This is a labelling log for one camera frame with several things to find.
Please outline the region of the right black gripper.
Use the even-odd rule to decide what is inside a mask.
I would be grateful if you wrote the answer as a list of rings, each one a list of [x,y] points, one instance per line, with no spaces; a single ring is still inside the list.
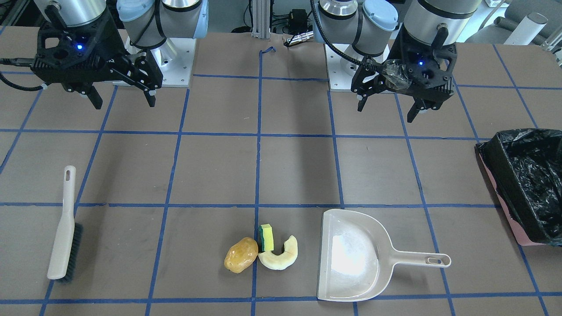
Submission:
[[[128,54],[109,10],[92,22],[71,27],[58,10],[47,10],[54,22],[38,31],[37,53],[31,70],[45,83],[70,85],[70,90],[94,82],[121,80],[143,91],[149,107],[163,74],[152,53]],[[104,104],[95,86],[83,91],[95,109]]]

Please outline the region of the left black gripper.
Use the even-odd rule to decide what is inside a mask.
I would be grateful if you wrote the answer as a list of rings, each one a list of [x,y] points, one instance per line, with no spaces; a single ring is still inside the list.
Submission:
[[[391,48],[388,58],[396,60],[401,70],[401,83],[386,80],[390,91],[412,96],[414,99],[406,120],[412,123],[416,116],[426,110],[438,110],[440,103],[421,98],[450,98],[454,94],[452,70],[457,60],[456,45],[445,44],[448,26],[438,24],[430,36],[429,44],[414,38],[403,25]],[[363,64],[357,67],[351,80],[350,90],[357,95],[357,111],[362,112],[369,96],[385,91],[385,80],[377,75],[379,64]]]

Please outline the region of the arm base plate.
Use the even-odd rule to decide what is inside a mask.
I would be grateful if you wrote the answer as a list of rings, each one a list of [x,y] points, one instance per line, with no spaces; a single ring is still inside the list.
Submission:
[[[339,56],[327,44],[324,48],[330,91],[350,92],[351,82],[359,66]]]
[[[196,39],[166,38],[149,46],[162,75],[163,87],[189,87]]]

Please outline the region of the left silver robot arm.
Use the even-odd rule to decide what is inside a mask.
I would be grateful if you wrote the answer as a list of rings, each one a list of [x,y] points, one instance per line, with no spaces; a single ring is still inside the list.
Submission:
[[[358,111],[371,95],[395,92],[413,98],[408,122],[454,95],[456,42],[478,6],[478,0],[414,0],[399,22],[386,0],[310,2],[316,40],[355,66],[350,91]]]

